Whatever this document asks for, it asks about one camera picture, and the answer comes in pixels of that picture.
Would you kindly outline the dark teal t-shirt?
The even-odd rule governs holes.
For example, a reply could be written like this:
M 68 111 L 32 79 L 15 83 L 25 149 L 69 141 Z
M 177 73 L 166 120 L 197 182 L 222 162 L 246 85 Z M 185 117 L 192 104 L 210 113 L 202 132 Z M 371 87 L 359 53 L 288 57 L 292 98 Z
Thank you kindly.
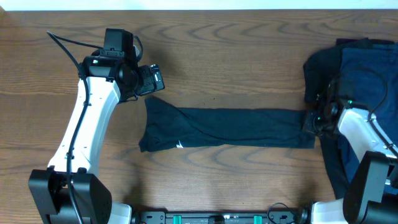
M 302 129 L 304 111 L 177 108 L 158 98 L 145 103 L 142 152 L 224 144 L 308 149 L 315 144 L 314 135 Z

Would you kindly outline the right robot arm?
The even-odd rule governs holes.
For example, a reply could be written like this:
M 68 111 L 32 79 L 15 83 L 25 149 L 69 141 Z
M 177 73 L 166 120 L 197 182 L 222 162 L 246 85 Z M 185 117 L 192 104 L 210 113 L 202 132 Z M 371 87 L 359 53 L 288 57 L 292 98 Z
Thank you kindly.
M 397 196 L 385 186 L 397 187 L 397 146 L 364 104 L 336 100 L 309 110 L 303 129 L 312 134 L 344 136 L 359 167 L 343 199 L 315 202 L 308 223 L 397 223 Z

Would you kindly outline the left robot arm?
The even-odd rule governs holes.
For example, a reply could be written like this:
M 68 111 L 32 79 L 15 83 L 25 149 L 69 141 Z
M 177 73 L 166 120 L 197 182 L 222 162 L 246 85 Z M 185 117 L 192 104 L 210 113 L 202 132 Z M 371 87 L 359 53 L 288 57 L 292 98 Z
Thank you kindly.
M 131 223 L 132 207 L 112 200 L 97 177 L 101 149 L 116 105 L 164 89 L 160 68 L 121 57 L 87 56 L 65 135 L 45 170 L 28 186 L 44 223 Z

